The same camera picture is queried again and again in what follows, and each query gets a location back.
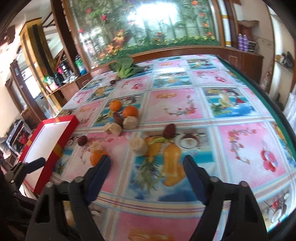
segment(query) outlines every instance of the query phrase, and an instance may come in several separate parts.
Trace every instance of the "door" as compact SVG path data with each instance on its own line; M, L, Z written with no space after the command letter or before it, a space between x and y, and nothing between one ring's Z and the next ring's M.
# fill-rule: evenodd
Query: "door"
M11 77L15 80L17 86L19 87L19 90L28 106L28 108L31 110L32 114L36 117L37 120L40 122L45 120L46 117L39 107L39 105L36 103L35 99L32 97L30 91L28 90L24 79L22 77L20 68L17 64L17 61L14 60L10 64L10 71L11 71Z

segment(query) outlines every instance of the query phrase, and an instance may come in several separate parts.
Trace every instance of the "window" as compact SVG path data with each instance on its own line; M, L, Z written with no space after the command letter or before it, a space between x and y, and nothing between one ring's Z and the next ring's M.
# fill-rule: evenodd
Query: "window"
M31 69L28 67L22 72L22 77L25 81L25 84L32 95L32 97L35 99L40 93L41 90L32 74Z

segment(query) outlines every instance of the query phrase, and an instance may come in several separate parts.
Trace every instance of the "red flower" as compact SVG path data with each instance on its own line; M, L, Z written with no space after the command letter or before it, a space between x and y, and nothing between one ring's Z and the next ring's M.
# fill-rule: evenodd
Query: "red flower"
M107 15L102 15L102 16L101 16L101 20L102 20L102 21L106 21L106 20L107 20Z

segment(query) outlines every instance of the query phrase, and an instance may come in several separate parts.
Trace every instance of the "orange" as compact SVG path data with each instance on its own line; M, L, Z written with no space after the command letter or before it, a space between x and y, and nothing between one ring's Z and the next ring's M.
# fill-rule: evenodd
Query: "orange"
M90 158L91 165L93 167L96 166L103 155L108 155L108 154L104 150L95 150Z
M110 110L113 112L119 111L122 107L122 103L120 102L120 100L113 100L110 104L109 104Z
M124 108L124 110L122 112L122 115L123 115L124 118L127 118L128 116L134 116L134 117L138 118L139 111L133 105L129 105L129 106Z

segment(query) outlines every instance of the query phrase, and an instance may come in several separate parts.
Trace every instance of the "green leafy vegetable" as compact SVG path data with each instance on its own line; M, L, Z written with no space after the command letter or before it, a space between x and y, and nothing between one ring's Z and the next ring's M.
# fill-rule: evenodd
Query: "green leafy vegetable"
M111 70L117 73L121 79L128 78L134 74L144 71L144 67L139 67L133 63L133 58L128 56L119 57L116 63L110 63Z

